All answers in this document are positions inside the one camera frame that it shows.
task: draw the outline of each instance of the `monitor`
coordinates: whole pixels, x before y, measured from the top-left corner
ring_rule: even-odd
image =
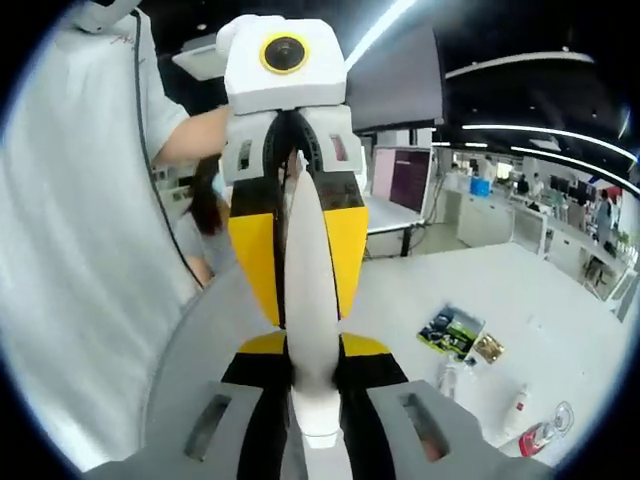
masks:
[[[372,195],[422,215],[429,183],[431,150],[376,147]]]
[[[444,117],[440,66],[433,27],[422,16],[387,30],[347,76],[353,130],[392,130]]]
[[[558,188],[557,190],[562,193],[569,193],[569,180],[566,178],[558,177]]]

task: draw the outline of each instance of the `small box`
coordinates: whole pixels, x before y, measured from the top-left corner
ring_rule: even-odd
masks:
[[[483,321],[447,305],[420,330],[418,338],[439,352],[455,352],[457,359],[462,361],[483,328]]]

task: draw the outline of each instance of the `blue container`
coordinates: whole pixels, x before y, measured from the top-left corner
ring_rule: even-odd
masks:
[[[491,192],[491,183],[479,177],[471,177],[471,195],[476,197],[488,197]]]

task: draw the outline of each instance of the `black cable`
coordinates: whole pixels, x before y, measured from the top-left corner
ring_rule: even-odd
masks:
[[[429,228],[429,226],[430,225],[427,225],[427,224],[418,225],[418,228],[422,229],[422,235],[420,235],[420,239],[417,242],[415,242],[413,245],[409,245],[409,253],[411,253],[414,248],[416,248],[418,245],[422,243],[422,241],[424,240],[424,237],[426,237],[427,235],[427,228]]]
[[[173,242],[174,247],[176,247],[176,251],[178,252],[178,255],[180,255],[180,260],[182,260],[182,263],[187,268],[187,270],[189,271],[193,279],[196,281],[196,283],[200,286],[200,288],[204,288],[204,285],[202,284],[202,282],[200,282],[195,272],[189,266],[187,259],[184,258],[184,255],[182,254],[182,250],[180,250],[178,241],[176,240],[176,237],[173,234],[173,229],[171,228],[171,222],[169,221],[169,217],[167,216],[167,211],[165,210],[164,205],[162,204],[162,199],[160,198],[158,187],[156,186],[156,182],[153,178],[153,169],[151,167],[151,159],[149,158],[149,152],[147,151],[147,141],[144,135],[144,123],[142,121],[142,118],[143,118],[142,117],[142,93],[140,90],[140,37],[142,36],[142,18],[140,17],[140,12],[138,12],[138,10],[134,10],[133,12],[131,12],[131,15],[133,15],[136,19],[136,43],[135,43],[134,53],[133,53],[133,62],[134,62],[133,72],[134,72],[135,86],[136,86],[136,110],[138,115],[138,134],[140,136],[140,146],[142,148],[142,155],[144,157],[144,162],[147,167],[147,174],[149,175],[151,188],[153,190],[153,194],[156,197],[156,201],[158,202],[158,206],[160,207],[160,211],[162,212],[162,218],[164,218],[164,223],[169,232],[169,236],[171,237],[171,241]]]

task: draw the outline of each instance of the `ceiling light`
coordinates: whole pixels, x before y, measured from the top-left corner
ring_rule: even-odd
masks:
[[[389,9],[382,14],[378,21],[369,29],[369,31],[362,37],[362,40],[356,45],[345,64],[347,72],[351,70],[351,67],[360,60],[360,57],[364,55],[369,47],[375,42],[380,35],[382,35],[400,16],[406,12],[416,0],[397,0]]]
[[[583,53],[575,53],[563,51],[563,52],[535,52],[535,53],[520,53],[518,55],[512,55],[510,57],[502,57],[496,58],[494,60],[489,60],[486,62],[480,63],[471,63],[466,67],[459,68],[457,70],[452,70],[451,72],[447,72],[445,78],[448,80],[453,77],[457,77],[458,75],[463,75],[465,73],[474,72],[476,70],[482,70],[484,68],[497,67],[499,65],[506,65],[510,63],[518,63],[518,62],[528,62],[528,61],[537,61],[537,60],[568,60],[568,61],[577,61],[577,62],[587,62],[594,63],[593,58]]]
[[[617,175],[614,175],[613,173],[608,172],[604,168],[596,167],[595,165],[591,165],[590,163],[583,162],[581,160],[576,160],[575,158],[571,158],[571,157],[565,157],[564,155],[558,155],[556,153],[544,152],[542,150],[533,150],[532,148],[511,147],[511,150],[514,150],[516,152],[531,153],[532,155],[543,155],[546,157],[557,158],[558,160],[564,160],[565,162],[570,162],[575,165],[580,165],[581,167],[588,168],[590,170],[601,173],[605,177],[615,179],[618,182],[620,182],[622,185],[627,187],[629,190],[631,190],[632,192],[635,192],[636,194],[640,195],[640,188],[636,187],[635,185],[630,183],[628,180],[620,178]]]
[[[539,132],[539,133],[548,133],[550,135],[561,135],[565,137],[577,138],[579,140],[584,140],[585,142],[595,143],[596,145],[600,145],[601,147],[608,148],[609,150],[613,150],[620,155],[624,155],[630,160],[634,162],[637,161],[636,156],[628,152],[620,147],[616,147],[615,145],[598,140],[597,138],[588,137],[587,135],[581,135],[579,133],[567,132],[566,130],[554,130],[551,128],[542,128],[542,127],[528,127],[524,125],[463,125],[463,130],[515,130],[521,132]]]
[[[621,138],[624,135],[624,132],[627,130],[629,126],[629,118],[631,117],[631,109],[627,110],[627,115],[624,117],[624,122],[622,122],[622,127],[620,128],[620,133],[618,133],[618,138]]]
[[[551,137],[551,140],[540,140],[537,138],[530,138],[529,141],[538,148],[544,148],[545,150],[553,150],[554,152],[562,151],[555,137]]]

